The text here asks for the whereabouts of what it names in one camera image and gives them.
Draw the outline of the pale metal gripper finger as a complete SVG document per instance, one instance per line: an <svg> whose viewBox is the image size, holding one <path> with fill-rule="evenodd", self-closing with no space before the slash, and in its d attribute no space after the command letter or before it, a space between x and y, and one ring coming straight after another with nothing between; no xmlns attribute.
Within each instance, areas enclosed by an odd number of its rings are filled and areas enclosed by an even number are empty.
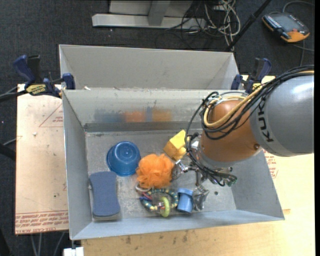
<svg viewBox="0 0 320 256"><path fill-rule="evenodd" d="M171 171L171 179L177 180L182 174L188 172L188 169L180 160L176 161Z"/></svg>
<svg viewBox="0 0 320 256"><path fill-rule="evenodd" d="M195 211L201 211L204 208L204 203L209 194L209 190L205 187L197 187L193 190L192 200L193 209Z"/></svg>

